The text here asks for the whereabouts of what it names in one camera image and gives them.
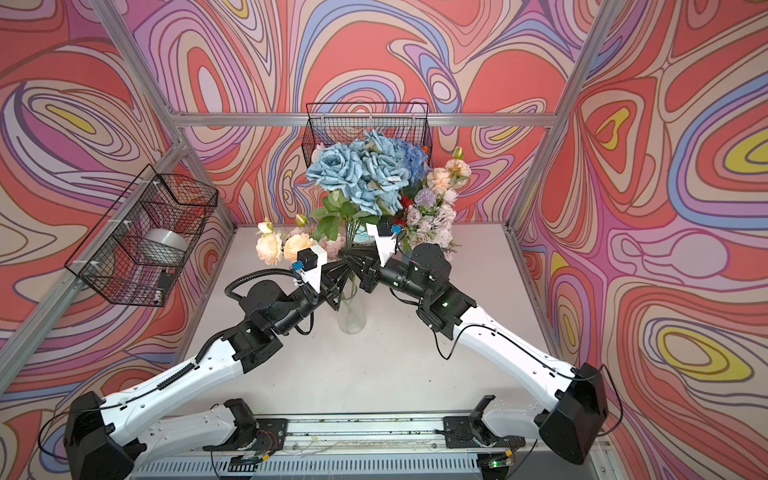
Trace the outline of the clear glass cup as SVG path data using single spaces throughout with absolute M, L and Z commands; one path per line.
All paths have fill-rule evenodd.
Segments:
M 364 306 L 365 293 L 356 278 L 350 277 L 341 292 L 337 322 L 342 332 L 348 335 L 361 333 L 366 326 L 367 318 Z

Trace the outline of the pink small flower bunch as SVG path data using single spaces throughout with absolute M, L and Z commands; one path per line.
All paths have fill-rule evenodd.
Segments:
M 452 231 L 455 218 L 456 211 L 449 204 L 434 208 L 410 206 L 406 210 L 400 249 L 411 253 L 421 244 L 435 244 L 440 247 L 445 257 L 451 260 L 459 247 Z

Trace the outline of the peach rose spray stem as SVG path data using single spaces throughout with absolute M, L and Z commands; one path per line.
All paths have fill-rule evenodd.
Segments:
M 310 234 L 309 219 L 303 214 L 295 217 L 295 228 L 287 234 L 279 230 L 268 217 L 259 222 L 257 228 L 257 256 L 268 266 L 275 266 L 283 260 L 296 262 L 301 250 L 317 244 Z

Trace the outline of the purple and pink mixed bouquet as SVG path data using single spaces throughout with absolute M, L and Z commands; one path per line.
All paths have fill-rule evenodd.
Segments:
M 414 206 L 419 209 L 433 209 L 438 204 L 438 194 L 430 188 L 422 188 L 414 197 Z

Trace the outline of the dusty blue hydrangea stem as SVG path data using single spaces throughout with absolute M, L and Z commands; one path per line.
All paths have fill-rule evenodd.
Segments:
M 400 141 L 369 130 L 362 140 L 316 147 L 306 178 L 326 193 L 310 214 L 317 243 L 343 234 L 350 248 L 367 224 L 394 219 L 401 195 L 413 186 Z

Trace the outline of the cream rose spray stem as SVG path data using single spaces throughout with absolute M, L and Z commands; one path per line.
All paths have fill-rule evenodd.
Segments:
M 445 194 L 449 190 L 460 190 L 470 180 L 472 170 L 464 160 L 464 150 L 456 147 L 451 159 L 443 167 L 432 169 L 426 177 L 426 185 L 437 194 Z

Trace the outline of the bright blue hydrangea stem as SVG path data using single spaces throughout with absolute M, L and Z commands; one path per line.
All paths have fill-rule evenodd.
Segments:
M 410 184 L 415 185 L 428 173 L 428 156 L 421 147 L 410 142 L 400 141 L 399 145 L 404 152 L 403 166 L 410 174 Z

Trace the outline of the pink peony flower stem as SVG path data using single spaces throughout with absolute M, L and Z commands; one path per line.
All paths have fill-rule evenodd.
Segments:
M 343 234 L 339 234 L 336 240 L 324 237 L 320 242 L 320 246 L 327 253 L 328 260 L 335 261 L 338 259 L 340 251 L 346 247 L 346 237 Z

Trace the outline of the red gerbera flower stem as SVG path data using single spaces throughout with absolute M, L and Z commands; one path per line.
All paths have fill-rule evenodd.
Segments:
M 407 225 L 408 210 L 411 206 L 414 205 L 414 200 L 411 197 L 408 197 L 407 195 L 402 194 L 400 198 L 400 203 L 401 203 L 401 208 L 394 215 L 394 223 L 396 225 L 405 227 Z

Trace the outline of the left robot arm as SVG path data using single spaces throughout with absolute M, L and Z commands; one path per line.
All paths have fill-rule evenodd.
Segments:
M 88 392 L 73 401 L 63 445 L 75 479 L 125 479 L 153 461 L 203 449 L 250 449 L 263 427 L 242 399 L 198 414 L 172 410 L 266 363 L 282 337 L 310 320 L 324 304 L 339 306 L 352 271 L 342 261 L 310 268 L 268 268 L 232 281 L 225 294 L 244 312 L 232 327 L 213 334 L 185 362 L 134 387 L 101 397 Z

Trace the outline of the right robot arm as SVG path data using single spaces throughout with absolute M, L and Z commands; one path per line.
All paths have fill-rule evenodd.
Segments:
M 371 248 L 345 249 L 341 259 L 365 291 L 382 285 L 416 303 L 417 316 L 436 335 L 464 345 L 511 376 L 538 404 L 530 420 L 511 423 L 483 414 L 484 427 L 497 437 L 537 435 L 549 449 L 582 465 L 608 417 L 603 373 L 579 367 L 531 345 L 494 320 L 450 281 L 451 265 L 435 244 L 422 244 L 407 262 L 381 256 Z

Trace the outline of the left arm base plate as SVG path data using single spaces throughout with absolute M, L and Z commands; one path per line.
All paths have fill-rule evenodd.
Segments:
M 287 418 L 256 418 L 246 426 L 238 426 L 223 444 L 205 446 L 204 451 L 253 451 L 274 454 L 284 448 L 288 427 Z

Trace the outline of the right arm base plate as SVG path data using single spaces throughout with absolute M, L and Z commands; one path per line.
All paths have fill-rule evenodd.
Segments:
M 469 415 L 445 416 L 442 422 L 442 428 L 435 433 L 444 438 L 449 449 L 504 448 L 516 451 L 527 444 L 524 437 L 497 436 L 481 420 L 472 419 Z

